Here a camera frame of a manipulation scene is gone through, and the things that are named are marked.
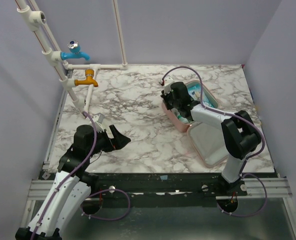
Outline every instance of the yellow faucet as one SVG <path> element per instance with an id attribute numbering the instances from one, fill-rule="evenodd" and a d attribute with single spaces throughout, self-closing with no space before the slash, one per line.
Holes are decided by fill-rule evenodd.
<path id="1" fill-rule="evenodd" d="M 93 69 L 87 69 L 86 70 L 86 79 L 85 80 L 77 80 L 77 79 L 75 79 L 74 84 L 75 84 L 75 86 L 93 84 L 95 87 L 98 87 L 99 85 L 98 85 L 97 81 L 95 81 L 93 79 L 93 77 L 94 77 L 94 70 Z"/>

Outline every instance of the purple hose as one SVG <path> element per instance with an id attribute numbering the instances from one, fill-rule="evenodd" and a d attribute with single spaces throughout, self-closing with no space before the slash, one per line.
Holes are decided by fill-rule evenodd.
<path id="1" fill-rule="evenodd" d="M 97 129 L 96 129 L 96 126 L 95 126 L 95 123 L 94 123 L 94 121 L 93 121 L 93 119 L 91 118 L 91 116 L 87 113 L 87 112 L 85 112 L 85 111 L 83 111 L 82 112 L 82 114 L 85 116 L 85 117 L 88 117 L 89 119 L 90 119 L 90 121 L 91 121 L 91 123 L 92 123 L 92 126 L 93 126 L 93 129 L 94 129 L 94 140 L 93 140 L 93 144 L 92 144 L 92 147 L 91 147 L 91 149 L 90 149 L 90 151 L 89 151 L 89 153 L 88 153 L 88 155 L 86 156 L 86 158 L 75 168 L 75 169 L 73 169 L 73 171 L 72 172 L 70 172 L 70 174 L 69 175 L 67 175 L 59 184 L 58 184 L 58 186 L 56 187 L 56 190 L 57 191 L 59 191 L 59 188 L 64 184 L 64 182 L 69 178 L 69 177 L 71 177 L 79 168 L 81 168 L 82 166 L 83 166 L 83 164 L 85 164 L 86 163 L 86 161 L 89 159 L 89 157 L 91 156 L 91 154 L 92 154 L 92 152 L 93 152 L 93 150 L 94 150 L 94 147 L 96 146 L 96 143 L 97 143 Z M 43 212 L 41 213 L 41 216 L 40 216 L 40 218 L 39 218 L 39 220 L 38 220 L 38 224 L 41 224 L 41 222 L 42 222 L 42 219 L 43 219 L 43 217 L 44 217 L 44 215 L 46 214 L 46 212 L 47 212 L 47 210 L 48 210 L 48 208 L 49 208 L 49 206 L 50 206 L 50 204 L 51 204 L 51 202 L 52 202 L 52 200 L 53 200 L 53 198 L 54 198 L 54 196 L 57 194 L 57 191 L 55 191 L 55 192 L 53 192 L 52 193 L 52 195 L 51 195 L 51 197 L 49 198 L 49 200 L 48 200 L 48 202 L 47 202 L 47 204 L 45 205 L 45 207 L 44 207 L 44 209 L 43 209 Z M 32 233 L 32 235 L 31 235 L 31 238 L 30 238 L 30 240 L 34 240 L 34 236 L 35 236 L 35 234 L 37 233 L 37 230 L 38 230 L 38 228 L 39 228 L 39 226 L 35 226 L 35 228 L 34 228 L 34 231 L 33 231 L 33 233 Z"/>
<path id="2" fill-rule="evenodd" d="M 83 208 L 81 206 L 81 210 L 83 212 L 82 214 L 85 215 L 85 216 L 91 217 L 93 219 L 99 219 L 99 220 L 104 220 L 104 221 L 117 221 L 117 220 L 120 220 L 120 219 L 124 218 L 126 215 L 128 215 L 128 213 L 130 212 L 130 207 L 131 207 L 130 204 L 131 203 L 130 203 L 129 196 L 127 195 L 127 193 L 125 191 L 122 191 L 120 189 L 105 189 L 105 190 L 96 192 L 96 193 L 88 196 L 88 198 L 91 198 L 91 197 L 94 197 L 95 195 L 98 195 L 98 194 L 101 194 L 101 193 L 105 193 L 105 192 L 109 192 L 109 191 L 117 191 L 117 192 L 123 193 L 127 197 L 127 200 L 128 200 L 128 208 L 127 208 L 127 210 L 125 211 L 124 214 L 122 214 L 120 217 L 116 217 L 116 218 L 104 218 L 104 217 L 99 217 L 99 216 L 94 216 L 94 215 L 88 215 L 88 214 L 84 213 L 84 210 L 83 210 Z"/>
<path id="3" fill-rule="evenodd" d="M 218 208 L 221 210 L 222 213 L 227 214 L 227 215 L 230 215 L 230 216 L 233 216 L 233 217 L 237 217 L 237 218 L 247 218 L 247 217 L 252 217 L 254 215 L 257 215 L 258 213 L 260 213 L 266 207 L 267 202 L 268 202 L 268 195 L 267 195 L 267 189 L 265 188 L 263 182 L 256 175 L 253 175 L 252 173 L 249 173 L 249 172 L 248 173 L 245 173 L 242 176 L 241 179 L 244 179 L 246 176 L 252 176 L 252 177 L 254 177 L 255 179 L 257 179 L 261 183 L 261 185 L 263 187 L 263 190 L 264 190 L 264 203 L 263 203 L 263 205 L 261 206 L 261 208 L 259 210 L 255 211 L 253 213 L 246 214 L 246 215 L 239 215 L 239 214 L 233 214 L 231 212 L 227 212 L 227 211 L 223 210 L 219 206 L 219 204 L 217 204 Z"/>
<path id="4" fill-rule="evenodd" d="M 221 114 L 221 115 L 224 115 L 224 116 L 235 117 L 235 118 L 237 118 L 237 119 L 239 119 L 239 120 L 241 120 L 241 121 L 244 121 L 244 122 L 247 123 L 248 125 L 252 126 L 252 127 L 253 127 L 253 128 L 259 133 L 259 135 L 260 135 L 260 137 L 261 137 L 261 140 L 262 140 L 261 148 L 260 148 L 260 150 L 259 150 L 258 152 L 255 152 L 254 154 L 251 154 L 251 155 L 247 156 L 247 157 L 246 157 L 246 161 L 247 161 L 249 158 L 252 158 L 252 157 L 254 157 L 254 156 L 257 156 L 258 154 L 260 154 L 260 153 L 263 151 L 263 149 L 264 149 L 264 147 L 265 147 L 264 136 L 263 136 L 262 132 L 261 132 L 261 131 L 260 131 L 260 130 L 259 130 L 254 124 L 252 124 L 251 122 L 249 122 L 248 120 L 246 120 L 246 119 L 244 119 L 244 118 L 242 118 L 242 117 L 240 117 L 240 116 L 237 116 L 237 115 L 232 114 L 232 113 L 227 113 L 227 112 L 224 112 L 224 111 L 221 111 L 221 110 L 218 110 L 218 109 L 212 108 L 212 107 L 208 107 L 208 106 L 206 106 L 206 105 L 203 103 L 203 100 L 202 100 L 202 95 L 203 95 L 203 84 L 202 84 L 202 79 L 201 79 L 201 76 L 199 75 L 199 73 L 198 73 L 195 69 L 193 69 L 193 68 L 191 68 L 191 67 L 188 67 L 188 66 L 177 66 L 177 67 L 174 67 L 173 69 L 169 70 L 169 71 L 163 76 L 162 80 L 164 80 L 164 78 L 165 78 L 170 72 L 172 72 L 173 70 L 176 70 L 176 69 L 189 69 L 189 70 L 193 71 L 193 72 L 198 76 L 198 78 L 199 78 L 199 80 L 200 80 L 200 89 L 201 89 L 201 93 L 200 93 L 200 95 L 201 95 L 200 104 L 201 104 L 201 106 L 202 106 L 203 108 L 205 108 L 205 109 L 207 109 L 207 110 L 209 110 L 209 111 L 212 111 L 212 112 L 214 112 L 214 113 L 217 113 L 217 114 Z M 234 217 L 244 218 L 244 217 L 251 217 L 251 216 L 254 216 L 254 215 L 258 214 L 259 212 L 261 212 L 261 211 L 265 208 L 265 206 L 266 206 L 266 204 L 267 204 L 267 200 L 268 200 L 268 198 L 267 198 L 267 190 L 266 190 L 266 188 L 265 188 L 263 182 L 262 182 L 258 177 L 256 177 L 255 175 L 253 175 L 253 174 L 251 174 L 251 173 L 246 173 L 245 175 L 242 176 L 241 179 L 244 179 L 244 178 L 245 178 L 246 176 L 248 176 L 248 175 L 253 176 L 254 178 L 256 178 L 256 179 L 261 183 L 261 185 L 262 185 L 262 187 L 263 187 L 263 190 L 264 190 L 264 194 L 265 194 L 264 204 L 262 205 L 262 207 L 261 207 L 258 211 L 254 212 L 254 213 L 252 213 L 252 214 L 248 214 L 248 215 L 237 215 L 237 214 L 232 214 L 232 213 L 230 214 L 229 212 L 226 212 L 226 211 L 222 210 L 221 207 L 218 205 L 218 207 L 222 210 L 223 213 L 228 214 L 228 215 L 231 215 L 231 216 L 234 216 Z"/>

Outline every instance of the purple cable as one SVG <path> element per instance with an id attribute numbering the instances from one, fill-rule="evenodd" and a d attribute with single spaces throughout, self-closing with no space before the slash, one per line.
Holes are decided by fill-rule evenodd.
<path id="1" fill-rule="evenodd" d="M 90 119 L 90 121 L 91 121 L 91 123 L 92 123 L 92 126 L 93 126 L 93 129 L 94 129 L 94 140 L 93 140 L 92 147 L 91 147 L 91 149 L 90 149 L 88 155 L 86 156 L 86 158 L 85 158 L 85 159 L 84 159 L 84 160 L 83 160 L 83 161 L 82 161 L 82 162 L 81 162 L 81 163 L 80 163 L 75 169 L 73 169 L 73 171 L 70 172 L 69 175 L 67 175 L 67 176 L 66 176 L 66 177 L 65 177 L 65 178 L 64 178 L 64 179 L 58 184 L 58 186 L 56 187 L 56 190 L 57 190 L 57 191 L 53 192 L 52 195 L 50 196 L 50 198 L 49 198 L 47 204 L 45 205 L 45 207 L 44 207 L 44 209 L 43 209 L 43 212 L 41 213 L 41 216 L 40 216 L 40 218 L 39 218 L 39 220 L 38 220 L 38 222 L 37 222 L 38 224 L 41 224 L 44 215 L 46 214 L 46 212 L 47 212 L 47 210 L 48 210 L 48 208 L 49 208 L 51 202 L 53 201 L 54 196 L 55 196 L 55 195 L 57 194 L 57 192 L 60 190 L 60 187 L 65 183 L 65 181 L 66 181 L 69 177 L 71 177 L 71 176 L 72 176 L 72 175 L 73 175 L 73 174 L 74 174 L 79 168 L 81 168 L 81 167 L 83 166 L 83 164 L 86 163 L 86 161 L 87 161 L 87 160 L 89 159 L 89 157 L 91 156 L 91 154 L 92 154 L 92 152 L 93 152 L 93 150 L 94 150 L 94 147 L 96 146 L 96 143 L 97 143 L 97 129 L 96 129 L 95 123 L 94 123 L 93 119 L 91 118 L 91 116 L 90 116 L 87 112 L 83 111 L 82 114 L 83 114 L 83 116 L 88 117 L 88 118 Z M 30 240 L 34 240 L 34 236 L 35 236 L 35 234 L 37 233 L 38 228 L 39 228 L 39 226 L 35 226 L 34 231 L 33 231 L 32 235 L 31 235 Z"/>
<path id="2" fill-rule="evenodd" d="M 227 212 L 227 211 L 223 210 L 223 209 L 219 206 L 219 204 L 217 204 L 218 208 L 221 210 L 222 213 L 227 214 L 227 215 L 229 215 L 229 216 L 237 217 L 237 218 L 247 218 L 247 217 L 252 217 L 252 216 L 254 216 L 254 215 L 260 213 L 260 212 L 266 207 L 267 202 L 268 202 L 268 196 L 267 196 L 267 189 L 265 188 L 263 182 L 262 182 L 262 181 L 261 181 L 256 175 L 253 175 L 252 173 L 249 173 L 249 172 L 248 172 L 248 173 L 245 173 L 245 174 L 242 176 L 241 179 L 244 179 L 246 176 L 252 176 L 252 177 L 254 177 L 255 179 L 257 179 L 257 180 L 261 183 L 261 185 L 262 185 L 262 187 L 263 187 L 263 190 L 264 190 L 264 203 L 263 203 L 263 205 L 261 206 L 261 208 L 260 208 L 259 210 L 255 211 L 255 212 L 253 212 L 253 213 L 246 214 L 246 215 L 239 215 L 239 214 L 233 214 L 233 213 L 231 213 L 231 212 Z"/>
<path id="3" fill-rule="evenodd" d="M 193 71 L 193 72 L 198 76 L 198 78 L 199 78 L 199 80 L 200 80 L 200 90 L 201 90 L 201 93 L 200 93 L 200 95 L 201 95 L 201 98 L 200 98 L 200 104 L 201 104 L 201 106 L 202 106 L 203 108 L 205 108 L 205 109 L 207 109 L 207 110 L 209 110 L 209 111 L 212 111 L 212 112 L 214 112 L 214 113 L 217 113 L 217 114 L 221 114 L 221 115 L 224 115 L 224 116 L 234 117 L 234 118 L 237 118 L 237 119 L 239 119 L 239 120 L 241 120 L 241 121 L 244 121 L 246 124 L 252 126 L 252 127 L 253 127 L 253 128 L 259 133 L 259 135 L 260 135 L 260 137 L 261 137 L 261 140 L 262 140 L 261 148 L 260 148 L 260 150 L 259 150 L 258 152 L 255 152 L 254 154 L 249 155 L 249 156 L 246 157 L 246 161 L 244 162 L 243 167 L 245 166 L 245 164 L 246 164 L 246 162 L 247 162 L 247 160 L 248 160 L 249 158 L 252 158 L 252 157 L 254 157 L 254 156 L 257 156 L 258 154 L 260 154 L 260 153 L 264 150 L 264 147 L 265 147 L 264 136 L 263 136 L 262 132 L 261 132 L 261 131 L 260 131 L 260 130 L 259 130 L 254 124 L 252 124 L 251 122 L 249 122 L 248 120 L 246 120 L 246 119 L 244 119 L 244 118 L 242 118 L 242 117 L 240 117 L 240 116 L 237 116 L 237 115 L 232 114 L 232 113 L 227 113 L 227 112 L 224 112 L 224 111 L 220 111 L 220 110 L 215 109 L 215 108 L 212 108 L 212 107 L 208 107 L 208 106 L 206 106 L 206 105 L 203 103 L 203 100 L 202 100 L 202 95 L 203 95 L 203 84 L 202 84 L 202 79 L 201 79 L 201 76 L 199 75 L 199 73 L 198 73 L 195 69 L 193 69 L 193 68 L 191 68 L 191 67 L 188 67 L 188 66 L 176 66 L 176 67 L 174 67 L 173 69 L 170 69 L 170 70 L 169 70 L 169 71 L 163 76 L 162 80 L 164 81 L 164 78 L 165 78 L 170 72 L 172 72 L 173 70 L 176 70 L 176 69 L 189 69 L 189 70 Z M 265 188 L 263 182 L 262 182 L 258 177 L 256 177 L 255 175 L 253 175 L 253 174 L 251 174 L 251 173 L 246 173 L 245 175 L 242 176 L 241 179 L 244 179 L 247 175 L 253 176 L 254 178 L 258 179 L 258 181 L 261 183 L 261 185 L 262 185 L 262 187 L 263 187 L 263 190 L 264 190 L 264 193 L 265 193 L 265 201 L 264 201 L 264 204 L 262 205 L 262 207 L 261 207 L 258 211 L 256 211 L 256 212 L 253 213 L 253 214 L 248 214 L 248 215 L 244 215 L 244 216 L 243 216 L 243 215 L 231 214 L 231 216 L 234 216 L 234 217 L 240 217 L 240 218 L 242 218 L 242 217 L 251 217 L 251 216 L 256 215 L 257 213 L 261 212 L 261 211 L 265 208 L 265 206 L 266 206 L 266 204 L 267 204 L 267 190 L 266 190 L 266 188 Z"/>
<path id="4" fill-rule="evenodd" d="M 88 198 L 91 198 L 91 197 L 94 197 L 95 195 L 98 195 L 98 194 L 101 194 L 101 193 L 105 193 L 105 192 L 109 192 L 109 191 L 117 191 L 117 192 L 120 192 L 120 193 L 123 193 L 126 197 L 127 197 L 127 200 L 128 200 L 128 208 L 126 210 L 126 212 L 124 214 L 122 214 L 120 217 L 116 217 L 116 218 L 104 218 L 104 217 L 99 217 L 99 216 L 92 216 L 92 215 L 89 215 L 89 214 L 86 214 L 81 206 L 81 210 L 82 210 L 82 215 L 85 215 L 85 216 L 88 216 L 88 217 L 91 217 L 93 219 L 99 219 L 99 220 L 103 220 L 103 221 L 117 221 L 117 220 L 120 220 L 122 218 L 124 218 L 126 215 L 128 215 L 128 213 L 130 212 L 130 207 L 131 207 L 131 203 L 130 203 L 130 198 L 129 196 L 127 195 L 127 193 L 125 191 L 122 191 L 120 189 L 105 189 L 105 190 L 102 190 L 102 191 L 99 191 L 99 192 L 96 192 L 90 196 L 88 196 Z"/>

